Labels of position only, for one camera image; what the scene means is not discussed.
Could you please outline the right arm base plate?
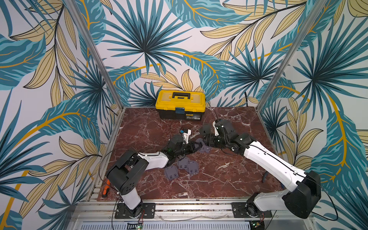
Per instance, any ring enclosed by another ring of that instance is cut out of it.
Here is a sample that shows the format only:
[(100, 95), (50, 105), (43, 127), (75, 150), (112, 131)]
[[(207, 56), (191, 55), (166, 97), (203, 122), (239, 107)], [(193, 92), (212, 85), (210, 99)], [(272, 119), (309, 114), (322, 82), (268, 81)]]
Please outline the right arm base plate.
[(271, 218), (271, 211), (260, 211), (255, 205), (247, 202), (231, 203), (232, 213), (235, 218)]

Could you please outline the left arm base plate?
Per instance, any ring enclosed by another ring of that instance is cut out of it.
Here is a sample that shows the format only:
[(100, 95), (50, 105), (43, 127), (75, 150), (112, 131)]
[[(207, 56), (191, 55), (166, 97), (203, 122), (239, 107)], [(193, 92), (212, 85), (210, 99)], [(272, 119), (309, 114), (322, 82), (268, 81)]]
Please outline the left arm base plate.
[(129, 209), (125, 204), (117, 204), (115, 219), (153, 219), (155, 216), (155, 203), (141, 203), (134, 209)]

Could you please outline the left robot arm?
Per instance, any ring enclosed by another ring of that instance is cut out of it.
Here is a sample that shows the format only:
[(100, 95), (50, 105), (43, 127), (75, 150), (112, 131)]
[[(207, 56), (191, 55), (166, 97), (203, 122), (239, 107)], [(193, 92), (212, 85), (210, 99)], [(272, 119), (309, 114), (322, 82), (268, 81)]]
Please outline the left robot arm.
[(202, 147), (202, 143), (187, 141), (178, 134), (174, 135), (162, 150), (155, 153), (141, 153), (134, 148), (127, 150), (105, 174), (122, 198), (126, 215), (137, 218), (143, 214), (143, 202), (136, 186), (146, 171), (168, 168), (178, 157), (193, 154)]

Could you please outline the dark grey stand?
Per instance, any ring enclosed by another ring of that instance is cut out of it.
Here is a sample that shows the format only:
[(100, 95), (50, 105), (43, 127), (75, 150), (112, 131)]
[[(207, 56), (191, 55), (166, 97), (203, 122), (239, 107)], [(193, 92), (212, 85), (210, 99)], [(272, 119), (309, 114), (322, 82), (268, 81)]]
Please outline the dark grey stand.
[(212, 125), (211, 124), (204, 124), (199, 132), (202, 136), (206, 136), (206, 135), (209, 135), (211, 134), (211, 129), (212, 129)]

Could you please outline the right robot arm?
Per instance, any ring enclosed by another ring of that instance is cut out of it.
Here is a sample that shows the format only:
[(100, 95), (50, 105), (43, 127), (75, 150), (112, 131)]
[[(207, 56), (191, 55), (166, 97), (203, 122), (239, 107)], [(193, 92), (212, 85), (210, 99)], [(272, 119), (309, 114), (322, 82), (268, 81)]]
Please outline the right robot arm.
[(206, 146), (229, 149), (247, 158), (278, 179), (284, 190), (254, 193), (245, 203), (248, 216), (258, 217), (267, 211), (288, 210), (307, 219), (321, 199), (321, 178), (314, 172), (299, 169), (264, 147), (248, 133), (239, 134), (229, 120), (217, 119), (200, 129)]

